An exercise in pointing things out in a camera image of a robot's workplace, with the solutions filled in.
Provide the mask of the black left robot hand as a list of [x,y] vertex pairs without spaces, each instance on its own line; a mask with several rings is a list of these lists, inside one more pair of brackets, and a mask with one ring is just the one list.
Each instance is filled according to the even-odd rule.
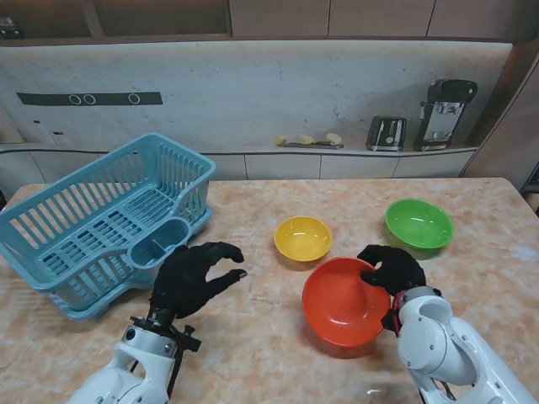
[[224,258],[235,263],[244,261],[241,249],[226,242],[177,247],[158,271],[148,316],[161,323],[186,318],[247,275],[245,270],[236,268],[208,280],[206,275],[211,267]]

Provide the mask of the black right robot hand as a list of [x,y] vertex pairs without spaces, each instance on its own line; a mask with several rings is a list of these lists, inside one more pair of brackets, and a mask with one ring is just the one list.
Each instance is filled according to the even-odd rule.
[[362,271],[361,279],[372,286],[382,287],[389,295],[396,296],[403,290],[426,286],[424,270],[407,251],[398,247],[368,245],[357,258],[379,268]]

